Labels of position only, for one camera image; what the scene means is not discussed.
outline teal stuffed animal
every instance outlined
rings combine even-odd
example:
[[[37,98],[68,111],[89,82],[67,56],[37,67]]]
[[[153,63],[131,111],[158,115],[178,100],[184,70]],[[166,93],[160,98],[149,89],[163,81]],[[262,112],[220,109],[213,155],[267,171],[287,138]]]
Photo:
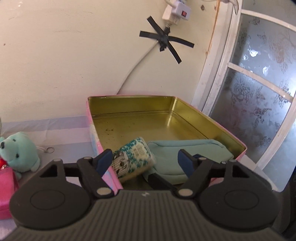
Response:
[[[36,146],[23,132],[15,133],[7,139],[0,137],[0,156],[16,172],[18,179],[22,172],[35,172],[40,166]]]

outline white wall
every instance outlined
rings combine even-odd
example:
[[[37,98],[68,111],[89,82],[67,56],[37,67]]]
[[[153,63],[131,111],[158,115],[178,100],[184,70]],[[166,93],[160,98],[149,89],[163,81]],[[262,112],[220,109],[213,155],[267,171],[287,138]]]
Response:
[[[171,35],[182,59],[158,48],[130,75],[121,94],[175,95],[191,102],[205,62],[216,2],[188,0],[190,21]],[[162,0],[0,0],[0,115],[3,122],[76,116],[88,96],[112,95],[153,45],[139,37],[161,26]]]

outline small box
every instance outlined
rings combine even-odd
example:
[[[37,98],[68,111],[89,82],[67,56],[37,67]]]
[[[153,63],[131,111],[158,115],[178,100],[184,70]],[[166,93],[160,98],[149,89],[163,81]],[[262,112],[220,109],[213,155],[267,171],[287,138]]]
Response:
[[[176,1],[175,6],[175,8],[172,8],[172,14],[177,15],[184,20],[188,20],[191,12],[190,7],[181,1]]]

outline power cord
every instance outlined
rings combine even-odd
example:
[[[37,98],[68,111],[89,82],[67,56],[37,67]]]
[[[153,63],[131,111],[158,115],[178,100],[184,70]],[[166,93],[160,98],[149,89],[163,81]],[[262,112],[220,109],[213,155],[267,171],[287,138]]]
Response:
[[[129,78],[129,76],[131,75],[131,73],[135,70],[135,68],[142,62],[142,60],[152,51],[152,49],[155,48],[155,46],[158,44],[158,41],[156,41],[148,50],[147,52],[136,62],[136,64],[130,69],[130,71],[127,73],[127,75],[125,76],[125,78],[123,79],[122,84],[120,85],[120,87],[118,88],[118,90],[116,91],[116,95],[119,94],[119,92],[121,91],[122,87],[124,86],[124,84],[126,83],[127,79]]]
[[[176,7],[170,0],[165,0],[165,2],[173,8]]]

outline black electrical tape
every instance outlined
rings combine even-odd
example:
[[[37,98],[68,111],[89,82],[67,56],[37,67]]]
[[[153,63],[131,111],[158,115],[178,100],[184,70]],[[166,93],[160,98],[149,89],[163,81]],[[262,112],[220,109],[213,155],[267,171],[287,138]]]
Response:
[[[191,48],[194,47],[194,43],[188,42],[186,40],[183,40],[183,39],[180,39],[180,38],[177,38],[177,37],[168,36],[168,40],[173,41],[173,42],[177,42],[177,43],[180,43],[180,44],[183,44],[183,45],[186,45],[186,46],[191,47]]]
[[[179,63],[182,62],[181,58],[179,57],[177,51],[174,49],[174,47],[168,42],[168,49],[171,51],[172,55],[175,57],[176,61]]]
[[[145,31],[141,31],[139,36],[144,38],[149,38],[149,39],[156,39],[156,40],[160,40],[161,38],[159,34],[149,33]]]
[[[157,25],[157,23],[154,21],[154,19],[150,16],[149,18],[147,18],[148,22],[150,23],[150,25],[154,28],[154,30],[160,35],[164,35],[165,33],[163,32],[163,30],[161,29],[161,27],[159,27]]]
[[[182,62],[181,58],[179,57],[177,51],[170,44],[169,41],[174,41],[174,42],[189,46],[191,48],[194,47],[194,44],[177,37],[168,36],[168,34],[170,33],[170,28],[165,27],[165,29],[162,30],[161,27],[157,25],[157,23],[154,21],[154,19],[151,16],[147,18],[147,20],[150,23],[150,25],[153,27],[153,29],[157,32],[157,34],[140,31],[139,36],[144,38],[156,39],[160,44],[160,48],[159,48],[160,52],[164,51],[167,47],[172,53],[172,55],[174,56],[174,58],[176,59],[176,61],[178,62],[178,64],[181,63]]]

